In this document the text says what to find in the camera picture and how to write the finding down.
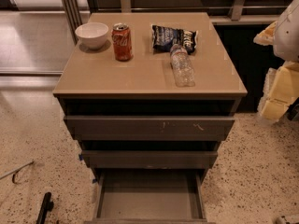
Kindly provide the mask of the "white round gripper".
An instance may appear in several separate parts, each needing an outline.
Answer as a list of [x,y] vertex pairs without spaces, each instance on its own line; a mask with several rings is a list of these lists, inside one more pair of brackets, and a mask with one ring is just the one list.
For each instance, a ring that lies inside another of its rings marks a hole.
[[261,118],[277,122],[299,98],[299,0],[292,0],[278,22],[269,24],[253,42],[273,45],[274,54],[289,61],[279,69],[268,69],[257,108]]

